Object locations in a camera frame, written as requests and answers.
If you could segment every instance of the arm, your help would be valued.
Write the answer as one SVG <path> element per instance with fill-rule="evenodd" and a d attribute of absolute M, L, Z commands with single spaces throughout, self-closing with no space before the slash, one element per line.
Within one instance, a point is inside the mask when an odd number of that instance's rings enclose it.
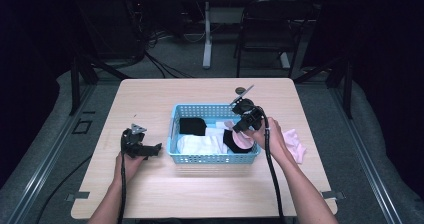
<path fill-rule="evenodd" d="M 125 178 L 128 184 L 135 176 L 138 167 L 143 161 L 144 157 L 131 158 L 124 155 L 125 158 Z M 119 208 L 121 206 L 122 195 L 122 178 L 121 178 L 121 153 L 116 157 L 115 172 L 112 183 L 107 189 L 106 195 L 102 202 L 100 202 L 96 211 L 94 211 L 88 223 L 116 223 L 119 215 Z"/>
<path fill-rule="evenodd" d="M 322 198 L 321 194 L 294 161 L 285 145 L 284 138 L 281 133 L 281 127 L 278 125 L 278 122 L 274 121 L 272 118 L 268 118 L 268 121 L 270 127 L 269 146 L 271 155 L 277 161 L 286 176 L 299 222 L 302 224 L 337 223 L 336 218 Z M 248 130 L 244 133 L 255 139 L 262 148 L 265 147 L 265 131 L 263 122 L 260 130 Z"/>

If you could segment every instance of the hand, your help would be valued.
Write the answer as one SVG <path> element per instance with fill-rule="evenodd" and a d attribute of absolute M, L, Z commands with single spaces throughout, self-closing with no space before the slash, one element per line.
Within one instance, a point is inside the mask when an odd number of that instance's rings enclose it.
<path fill-rule="evenodd" d="M 135 173 L 137 172 L 138 167 L 140 166 L 141 162 L 144 160 L 145 157 L 137 156 L 135 158 L 131 158 L 130 156 L 125 154 L 124 158 L 125 158 L 125 179 L 126 179 L 126 183 L 128 184 L 135 176 Z M 121 164 L 122 164 L 122 155 L 121 155 L 121 152 L 119 152 L 118 156 L 116 157 L 115 173 L 113 176 L 113 182 L 115 183 L 122 182 Z"/>
<path fill-rule="evenodd" d="M 286 148 L 284 137 L 281 132 L 281 127 L 278 124 L 278 121 L 274 120 L 272 117 L 268 118 L 268 124 L 269 124 L 269 149 L 271 151 L 271 154 L 279 155 L 280 152 L 283 152 Z M 253 138 L 259 146 L 261 146 L 262 149 L 265 149 L 265 121 L 262 120 L 261 128 L 257 131 L 253 130 L 246 130 L 243 132 L 247 136 Z"/>

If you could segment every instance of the chair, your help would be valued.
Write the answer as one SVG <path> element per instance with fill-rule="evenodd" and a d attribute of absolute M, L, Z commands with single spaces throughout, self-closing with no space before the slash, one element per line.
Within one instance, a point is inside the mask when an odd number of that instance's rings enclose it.
<path fill-rule="evenodd" d="M 304 25 L 314 8 L 306 0 L 255 0 L 243 10 L 234 58 L 240 77 L 242 51 L 293 53 L 288 77 L 291 77 Z"/>

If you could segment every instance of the person's right arm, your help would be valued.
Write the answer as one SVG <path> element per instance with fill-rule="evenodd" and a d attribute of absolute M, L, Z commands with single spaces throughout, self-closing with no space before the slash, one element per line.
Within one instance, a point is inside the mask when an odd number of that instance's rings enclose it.
<path fill-rule="evenodd" d="M 294 161 L 285 145 L 278 122 L 272 118 L 268 118 L 268 122 L 270 127 L 270 152 L 287 179 L 299 222 L 302 224 L 338 223 L 324 198 Z M 255 139 L 262 148 L 265 147 L 264 122 L 262 122 L 260 130 L 245 131 L 244 133 Z"/>

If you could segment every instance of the gray carpet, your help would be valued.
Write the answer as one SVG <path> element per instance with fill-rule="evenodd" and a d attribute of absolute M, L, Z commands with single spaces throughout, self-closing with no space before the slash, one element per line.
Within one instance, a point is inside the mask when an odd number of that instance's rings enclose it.
<path fill-rule="evenodd" d="M 231 27 L 227 27 L 227 29 L 220 27 L 215 32 L 212 67 L 208 70 L 202 68 L 203 41 L 188 42 L 184 39 L 166 37 L 159 40 L 158 44 L 148 52 L 167 65 L 194 77 L 234 77 L 235 59 L 232 58 L 232 55 L 235 35 L 228 30 L 231 30 Z M 302 43 L 302 50 L 306 45 L 307 41 Z M 275 58 L 268 55 L 245 55 L 243 60 L 252 63 L 255 63 L 254 60 L 258 60 L 259 63 L 275 62 Z M 147 58 L 136 65 L 119 68 L 119 70 L 134 78 L 162 78 L 157 67 Z M 61 93 L 55 109 L 15 172 L 0 191 L 0 223 L 8 223 L 9 220 L 11 223 L 35 223 L 44 203 L 54 189 L 93 152 L 119 85 L 118 80 L 109 73 L 102 70 L 97 70 L 97 73 L 100 82 L 95 87 L 87 86 L 81 81 L 84 90 L 83 105 L 74 119 L 68 118 L 71 110 L 70 75 L 65 73 L 58 79 Z M 296 68 L 295 76 L 301 73 Z M 286 75 L 286 71 L 242 71 L 241 76 L 285 77 Z M 423 223 L 423 202 L 405 186 L 385 156 L 384 140 L 372 108 L 367 103 L 361 89 L 354 85 L 353 122 L 372 157 L 372 162 L 382 182 L 387 187 L 387 192 L 400 220 L 389 221 L 385 216 L 379 199 L 376 198 L 375 190 L 367 177 L 367 172 L 361 165 L 356 143 L 346 125 L 344 114 L 339 111 L 340 104 L 335 98 L 339 95 L 339 90 L 327 89 L 323 83 L 325 77 L 326 74 L 322 73 L 308 83 L 296 85 L 296 88 L 330 185 L 333 190 L 341 191 L 346 196 L 346 199 L 338 201 L 339 211 L 336 216 L 339 222 L 346 224 L 400 223 L 402 220 L 403 223 Z M 78 120 L 91 122 L 86 134 L 71 133 Z M 49 151 L 55 150 L 58 141 L 63 143 L 63 147 L 56 150 L 58 158 L 45 160 Z M 45 161 L 51 161 L 54 165 L 51 170 L 46 171 L 47 178 L 40 181 L 42 188 L 35 189 L 32 198 L 23 198 L 28 186 L 33 181 L 34 173 Z M 88 163 L 83 164 L 52 196 L 44 209 L 40 223 L 85 222 L 74 220 L 70 216 L 73 203 L 65 201 L 65 198 L 68 194 L 78 191 L 87 165 Z M 134 221 L 128 220 L 126 223 L 134 223 Z"/>

